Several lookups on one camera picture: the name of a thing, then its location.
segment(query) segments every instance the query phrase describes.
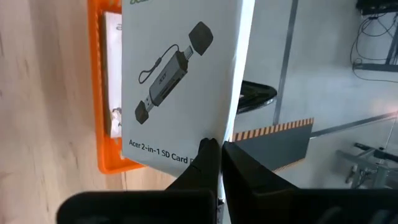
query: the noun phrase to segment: usb connector illustration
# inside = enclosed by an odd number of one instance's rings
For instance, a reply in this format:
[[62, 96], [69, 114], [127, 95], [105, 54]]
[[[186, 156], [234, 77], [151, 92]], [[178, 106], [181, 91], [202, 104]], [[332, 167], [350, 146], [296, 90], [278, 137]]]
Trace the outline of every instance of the usb connector illustration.
[[[150, 86], [147, 98], [144, 101], [140, 101], [136, 108], [136, 119], [140, 124], [144, 124], [149, 118], [149, 112], [152, 108], [154, 106], [159, 106], [187, 74], [188, 61], [193, 55], [193, 50], [202, 56], [213, 41], [211, 30], [202, 22], [199, 22], [188, 36], [192, 46], [188, 46], [183, 52], [180, 52], [179, 46], [173, 44], [166, 50], [163, 56], [157, 59], [155, 65], [150, 70], [144, 70], [140, 73], [138, 80], [140, 84], [143, 84], [159, 66], [165, 54], [171, 48], [177, 47], [177, 51]], [[141, 81], [141, 75], [143, 73], [148, 73], [148, 75]]]

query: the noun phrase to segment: orange box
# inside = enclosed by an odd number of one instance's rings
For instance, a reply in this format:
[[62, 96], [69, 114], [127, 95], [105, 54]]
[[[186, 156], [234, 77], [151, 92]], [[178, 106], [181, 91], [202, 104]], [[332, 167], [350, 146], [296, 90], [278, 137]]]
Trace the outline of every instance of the orange box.
[[104, 79], [101, 66], [100, 23], [102, 22], [101, 18], [104, 11], [121, 13], [121, 0], [87, 0], [87, 8], [98, 168], [104, 174], [114, 174], [141, 168], [143, 167], [141, 164], [129, 159], [121, 159], [121, 138], [111, 139], [105, 133], [104, 125]]

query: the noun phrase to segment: product box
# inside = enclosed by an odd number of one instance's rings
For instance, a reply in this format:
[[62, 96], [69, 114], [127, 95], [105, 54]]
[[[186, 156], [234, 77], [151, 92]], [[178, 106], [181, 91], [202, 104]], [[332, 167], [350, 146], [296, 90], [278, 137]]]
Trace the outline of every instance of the product box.
[[102, 25], [105, 129], [111, 138], [120, 138], [122, 135], [122, 15], [104, 12]]
[[229, 138], [254, 1], [123, 1], [123, 156], [180, 175]]

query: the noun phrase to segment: wooden surface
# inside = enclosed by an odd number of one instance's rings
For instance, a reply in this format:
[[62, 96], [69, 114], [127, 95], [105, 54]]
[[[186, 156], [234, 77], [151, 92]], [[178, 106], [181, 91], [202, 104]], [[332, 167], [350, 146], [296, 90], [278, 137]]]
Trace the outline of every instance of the wooden surface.
[[75, 193], [174, 180], [98, 171], [88, 50], [85, 0], [0, 0], [0, 224], [54, 223]]

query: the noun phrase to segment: gray panel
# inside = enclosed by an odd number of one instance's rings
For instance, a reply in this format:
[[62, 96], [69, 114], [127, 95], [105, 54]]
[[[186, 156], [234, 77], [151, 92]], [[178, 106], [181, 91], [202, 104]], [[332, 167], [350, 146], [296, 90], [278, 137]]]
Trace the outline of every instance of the gray panel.
[[276, 170], [307, 153], [312, 125], [266, 134], [236, 144], [270, 170]]
[[360, 63], [354, 65], [354, 69], [379, 71], [379, 72], [398, 72], [398, 65], [384, 65], [376, 63]]

